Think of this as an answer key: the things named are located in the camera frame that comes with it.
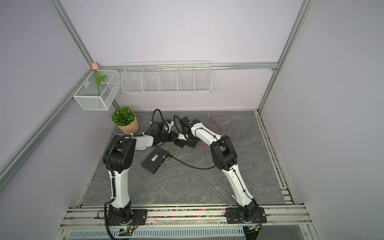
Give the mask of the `black ribbed network switch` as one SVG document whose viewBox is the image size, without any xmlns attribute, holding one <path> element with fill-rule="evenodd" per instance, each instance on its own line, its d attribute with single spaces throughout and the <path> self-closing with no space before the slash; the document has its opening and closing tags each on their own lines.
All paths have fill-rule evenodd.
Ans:
<svg viewBox="0 0 384 240">
<path fill-rule="evenodd" d="M 180 148 L 183 148 L 188 141 L 177 139 L 174 144 Z"/>
</svg>

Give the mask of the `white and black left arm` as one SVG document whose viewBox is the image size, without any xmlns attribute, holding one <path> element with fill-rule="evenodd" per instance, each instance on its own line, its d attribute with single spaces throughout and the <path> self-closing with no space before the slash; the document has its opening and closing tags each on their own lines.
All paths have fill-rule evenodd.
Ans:
<svg viewBox="0 0 384 240">
<path fill-rule="evenodd" d="M 150 126 L 139 133 L 137 115 L 127 107 L 121 107 L 112 115 L 115 125 L 123 132 L 113 136 L 103 155 L 103 163 L 111 182 L 111 199 L 104 203 L 104 221 L 107 227 L 130 225 L 134 219 L 137 225 L 140 219 L 132 210 L 129 195 L 129 169 L 133 164 L 136 150 L 158 147 L 160 143 L 174 142 L 177 134 L 172 131 L 173 120 L 166 120 L 159 109 L 152 113 Z"/>
</svg>

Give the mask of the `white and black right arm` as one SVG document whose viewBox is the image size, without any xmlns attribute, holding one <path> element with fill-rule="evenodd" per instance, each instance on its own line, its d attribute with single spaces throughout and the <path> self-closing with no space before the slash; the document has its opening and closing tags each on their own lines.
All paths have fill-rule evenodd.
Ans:
<svg viewBox="0 0 384 240">
<path fill-rule="evenodd" d="M 246 223 L 252 221 L 266 223 L 264 209 L 259 206 L 242 178 L 237 160 L 238 155 L 230 137 L 214 133 L 197 119 L 189 120 L 187 117 L 181 119 L 174 115 L 174 122 L 176 125 L 180 125 L 176 129 L 184 136 L 182 140 L 192 143 L 193 146 L 196 146 L 198 141 L 202 141 L 210 147 L 216 168 L 225 174 L 232 187 L 240 220 Z"/>
</svg>

